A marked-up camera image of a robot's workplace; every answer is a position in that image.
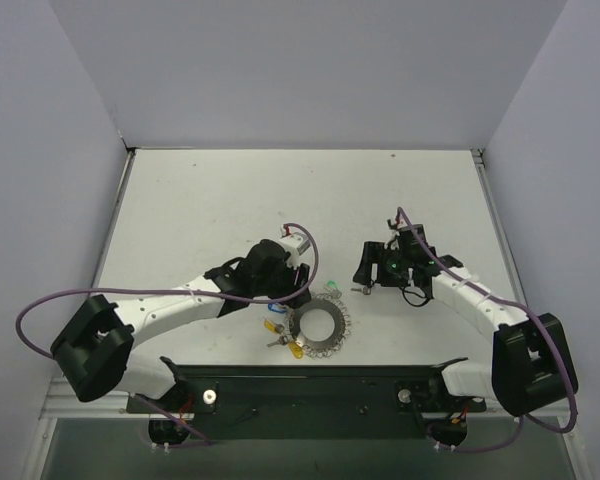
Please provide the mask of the key with black tag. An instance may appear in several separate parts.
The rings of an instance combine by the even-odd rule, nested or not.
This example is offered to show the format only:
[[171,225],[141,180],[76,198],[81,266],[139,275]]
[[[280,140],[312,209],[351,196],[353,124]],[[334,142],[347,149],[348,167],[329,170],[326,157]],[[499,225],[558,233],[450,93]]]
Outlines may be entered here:
[[368,286],[368,285],[358,286],[358,287],[351,287],[350,288],[351,292],[361,293],[363,295],[370,295],[372,293],[372,290],[373,290],[373,287],[372,286]]

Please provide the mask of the steel key organiser ring disc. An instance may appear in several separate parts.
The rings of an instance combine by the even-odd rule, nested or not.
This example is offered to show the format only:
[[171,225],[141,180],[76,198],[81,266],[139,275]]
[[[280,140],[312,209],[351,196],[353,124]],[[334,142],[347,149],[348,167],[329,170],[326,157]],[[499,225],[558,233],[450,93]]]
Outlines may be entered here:
[[302,307],[285,316],[290,339],[313,359],[337,354],[351,334],[347,307],[328,293],[313,293]]

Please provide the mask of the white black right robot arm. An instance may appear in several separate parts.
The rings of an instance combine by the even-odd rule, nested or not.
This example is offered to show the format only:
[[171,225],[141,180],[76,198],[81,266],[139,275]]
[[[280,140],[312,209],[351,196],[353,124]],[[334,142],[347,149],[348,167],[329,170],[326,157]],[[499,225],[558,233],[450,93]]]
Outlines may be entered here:
[[557,317],[532,316],[522,305],[499,298],[460,260],[438,255],[422,225],[391,229],[391,240],[364,243],[354,283],[366,290],[413,287],[425,301],[449,307],[492,347],[486,364],[460,360],[443,367],[449,394],[495,400],[513,416],[574,401],[577,375]]

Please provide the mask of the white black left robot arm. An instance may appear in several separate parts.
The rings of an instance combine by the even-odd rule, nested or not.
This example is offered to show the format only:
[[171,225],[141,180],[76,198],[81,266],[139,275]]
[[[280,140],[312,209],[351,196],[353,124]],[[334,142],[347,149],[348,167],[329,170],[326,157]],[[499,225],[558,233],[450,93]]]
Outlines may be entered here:
[[170,295],[113,302],[99,294],[86,299],[51,346],[53,359],[82,402],[111,391],[139,393],[159,409],[184,402],[184,378],[166,357],[134,354],[141,344],[199,320],[227,316],[251,304],[306,304],[310,268],[301,262],[306,235],[264,239],[245,257],[212,268]]

